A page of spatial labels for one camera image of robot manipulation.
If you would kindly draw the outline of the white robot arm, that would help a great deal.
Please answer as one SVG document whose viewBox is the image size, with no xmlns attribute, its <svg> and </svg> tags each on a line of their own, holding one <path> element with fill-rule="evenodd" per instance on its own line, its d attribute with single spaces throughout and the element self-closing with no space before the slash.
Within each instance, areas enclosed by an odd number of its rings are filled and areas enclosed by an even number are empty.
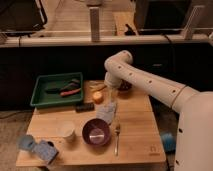
<svg viewBox="0 0 213 171">
<path fill-rule="evenodd" d="M 213 171 L 213 91 L 200 92 L 132 62 L 126 50 L 107 58 L 105 84 L 119 88 L 125 80 L 179 114 L 174 171 Z"/>
</svg>

